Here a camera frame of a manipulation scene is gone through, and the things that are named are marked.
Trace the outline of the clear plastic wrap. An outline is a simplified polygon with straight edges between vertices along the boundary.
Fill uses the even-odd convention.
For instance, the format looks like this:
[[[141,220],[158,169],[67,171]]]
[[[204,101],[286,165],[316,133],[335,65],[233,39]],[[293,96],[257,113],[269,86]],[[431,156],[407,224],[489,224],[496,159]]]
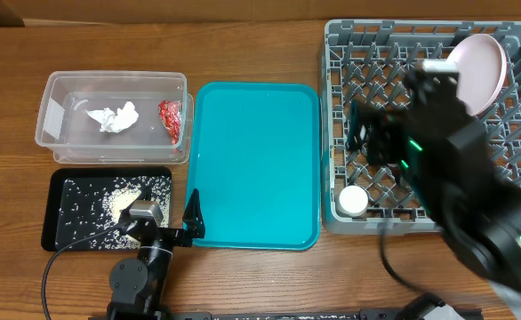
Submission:
[[[122,108],[113,111],[110,108],[88,111],[87,115],[100,124],[101,132],[120,133],[139,119],[139,113],[134,104],[127,101]]]

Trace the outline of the white cup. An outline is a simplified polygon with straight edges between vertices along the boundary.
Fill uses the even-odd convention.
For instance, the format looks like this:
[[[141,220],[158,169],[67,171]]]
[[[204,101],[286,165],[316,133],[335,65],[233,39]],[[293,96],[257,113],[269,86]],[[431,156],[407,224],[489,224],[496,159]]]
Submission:
[[[351,218],[363,217],[368,204],[367,193],[357,185],[349,185],[343,188],[335,200],[336,212]]]

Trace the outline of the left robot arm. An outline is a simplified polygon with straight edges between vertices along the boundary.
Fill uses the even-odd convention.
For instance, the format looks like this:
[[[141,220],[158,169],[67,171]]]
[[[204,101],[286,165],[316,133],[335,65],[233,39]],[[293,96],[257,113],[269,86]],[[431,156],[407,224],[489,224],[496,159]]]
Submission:
[[[190,247],[205,235],[199,191],[193,190],[183,215],[184,228],[163,228],[159,203],[146,192],[122,210],[117,229],[140,243],[135,258],[119,261],[111,270],[111,301],[107,319],[172,319],[161,305],[167,271],[176,247]]]

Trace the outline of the red snack wrapper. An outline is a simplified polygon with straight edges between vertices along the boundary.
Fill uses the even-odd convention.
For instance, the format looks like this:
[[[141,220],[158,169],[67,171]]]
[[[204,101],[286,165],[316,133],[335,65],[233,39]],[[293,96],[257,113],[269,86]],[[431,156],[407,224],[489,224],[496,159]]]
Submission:
[[[176,145],[181,134],[181,109],[182,103],[178,100],[163,100],[159,105],[159,116],[164,128],[167,130],[171,142]]]

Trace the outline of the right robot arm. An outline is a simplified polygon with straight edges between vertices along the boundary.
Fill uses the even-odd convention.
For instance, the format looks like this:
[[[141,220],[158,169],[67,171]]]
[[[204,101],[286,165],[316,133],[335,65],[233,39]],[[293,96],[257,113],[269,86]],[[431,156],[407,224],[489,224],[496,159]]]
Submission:
[[[457,68],[416,68],[405,75],[405,109],[350,102],[350,151],[366,149],[370,165],[393,164],[457,260],[511,291],[521,311],[521,188],[501,180],[485,126],[459,98]]]

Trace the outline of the large white plate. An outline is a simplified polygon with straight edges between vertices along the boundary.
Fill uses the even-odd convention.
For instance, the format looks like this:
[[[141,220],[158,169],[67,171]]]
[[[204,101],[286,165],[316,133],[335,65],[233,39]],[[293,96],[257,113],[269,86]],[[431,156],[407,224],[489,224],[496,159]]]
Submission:
[[[487,34],[459,42],[447,59],[459,71],[457,97],[471,116],[483,113],[497,99],[504,84],[507,59],[502,46]]]

